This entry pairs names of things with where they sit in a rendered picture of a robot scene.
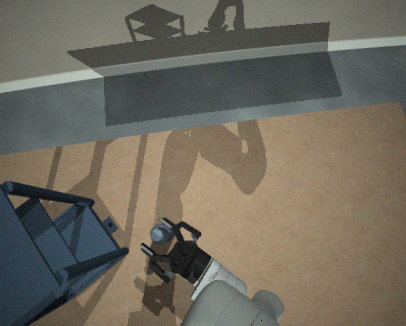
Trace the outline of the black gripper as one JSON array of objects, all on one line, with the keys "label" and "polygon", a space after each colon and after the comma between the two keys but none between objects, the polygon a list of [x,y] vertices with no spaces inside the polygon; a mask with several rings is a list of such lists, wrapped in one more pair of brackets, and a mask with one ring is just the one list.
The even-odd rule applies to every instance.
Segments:
[{"label": "black gripper", "polygon": [[[175,243],[173,249],[168,253],[168,257],[167,255],[156,254],[146,244],[141,243],[141,251],[151,259],[149,268],[166,283],[170,281],[174,274],[179,274],[191,284],[195,284],[211,260],[211,256],[196,244],[199,237],[201,237],[201,232],[184,221],[178,224],[174,224],[167,218],[160,218],[159,221],[168,228],[173,229],[178,242]],[[193,241],[184,240],[180,232],[181,227],[192,233],[191,237]],[[183,240],[180,242],[181,237]],[[172,271],[164,271],[156,264],[157,261],[169,263]]]}]

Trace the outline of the blue shelving unit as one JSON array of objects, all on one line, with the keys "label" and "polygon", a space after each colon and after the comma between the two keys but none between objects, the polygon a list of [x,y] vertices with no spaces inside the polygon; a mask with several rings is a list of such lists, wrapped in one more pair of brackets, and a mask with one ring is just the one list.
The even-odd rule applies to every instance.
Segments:
[{"label": "blue shelving unit", "polygon": [[[7,194],[29,199],[15,209]],[[51,220],[39,199],[73,205]],[[115,223],[110,217],[102,222],[94,203],[17,182],[0,184],[0,326],[31,325],[129,253],[111,235]]]}]

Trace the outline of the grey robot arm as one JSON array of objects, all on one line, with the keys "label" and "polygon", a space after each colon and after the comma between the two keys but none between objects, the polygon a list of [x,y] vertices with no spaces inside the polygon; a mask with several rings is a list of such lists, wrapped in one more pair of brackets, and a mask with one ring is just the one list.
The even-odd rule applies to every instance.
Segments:
[{"label": "grey robot arm", "polygon": [[280,298],[259,290],[249,299],[247,285],[212,257],[193,285],[194,301],[181,326],[280,326],[277,320],[284,313]]}]

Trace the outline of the grey-blue bottle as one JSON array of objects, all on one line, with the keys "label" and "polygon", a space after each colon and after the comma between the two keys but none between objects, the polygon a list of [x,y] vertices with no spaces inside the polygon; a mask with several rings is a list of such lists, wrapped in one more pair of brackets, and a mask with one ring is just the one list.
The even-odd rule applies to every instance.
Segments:
[{"label": "grey-blue bottle", "polygon": [[[158,228],[158,229],[156,229]],[[159,229],[160,228],[160,229]],[[154,230],[156,229],[156,230]],[[154,231],[153,231],[154,230]],[[153,232],[152,232],[153,231]],[[150,232],[151,240],[158,245],[163,245],[175,237],[173,230],[166,227],[164,224],[155,225]]]}]

